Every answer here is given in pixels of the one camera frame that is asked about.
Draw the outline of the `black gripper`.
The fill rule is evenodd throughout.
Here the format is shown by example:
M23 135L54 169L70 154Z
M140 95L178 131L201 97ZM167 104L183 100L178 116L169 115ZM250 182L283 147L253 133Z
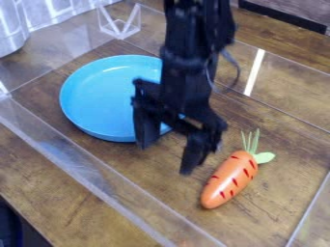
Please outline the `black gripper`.
M222 146L226 121L210 107L209 99L218 56L185 57L162 49L162 77L155 83L132 80L131 97L135 141L144 150L162 135L162 124L187 137L179 173L189 176L211 152Z

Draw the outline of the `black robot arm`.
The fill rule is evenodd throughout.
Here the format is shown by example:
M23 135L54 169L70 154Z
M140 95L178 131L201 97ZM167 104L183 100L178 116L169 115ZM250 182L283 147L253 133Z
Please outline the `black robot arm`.
M218 57L234 42L237 25L230 0L164 0L164 18L162 80L132 81L134 131L140 148L159 140L162 124L187 137L179 173L189 175L218 150L227 130L209 99Z

